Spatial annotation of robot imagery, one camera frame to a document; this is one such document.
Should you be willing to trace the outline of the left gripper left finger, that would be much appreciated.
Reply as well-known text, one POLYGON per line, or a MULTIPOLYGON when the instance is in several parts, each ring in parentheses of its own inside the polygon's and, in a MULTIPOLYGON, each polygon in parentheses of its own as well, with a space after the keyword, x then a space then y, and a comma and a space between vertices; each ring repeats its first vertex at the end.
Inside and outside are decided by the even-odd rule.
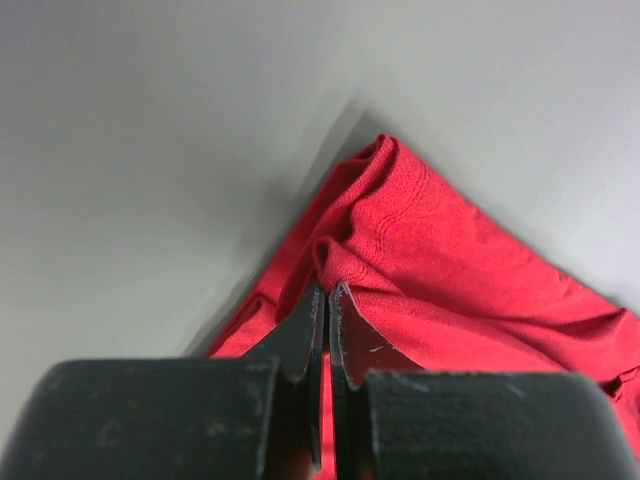
POLYGON ((321 467, 326 297, 237 358, 74 360, 36 384, 5 479, 310 479, 321 467))

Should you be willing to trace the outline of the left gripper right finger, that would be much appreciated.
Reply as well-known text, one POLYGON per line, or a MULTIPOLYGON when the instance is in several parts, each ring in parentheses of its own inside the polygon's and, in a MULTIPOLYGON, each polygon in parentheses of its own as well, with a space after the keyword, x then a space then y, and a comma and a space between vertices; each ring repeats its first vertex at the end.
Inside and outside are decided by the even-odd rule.
POLYGON ((330 297, 340 479, 635 479, 639 465, 601 390, 573 374, 436 372, 330 297))

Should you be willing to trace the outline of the red t shirt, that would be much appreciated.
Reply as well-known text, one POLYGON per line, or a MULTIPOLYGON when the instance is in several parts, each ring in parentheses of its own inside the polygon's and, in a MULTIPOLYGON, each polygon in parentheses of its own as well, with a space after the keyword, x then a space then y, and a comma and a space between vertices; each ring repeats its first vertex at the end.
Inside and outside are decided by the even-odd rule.
POLYGON ((638 446, 638 318, 547 263, 396 138, 332 171, 210 355, 244 354, 313 281, 346 284, 420 366, 588 376, 638 446))

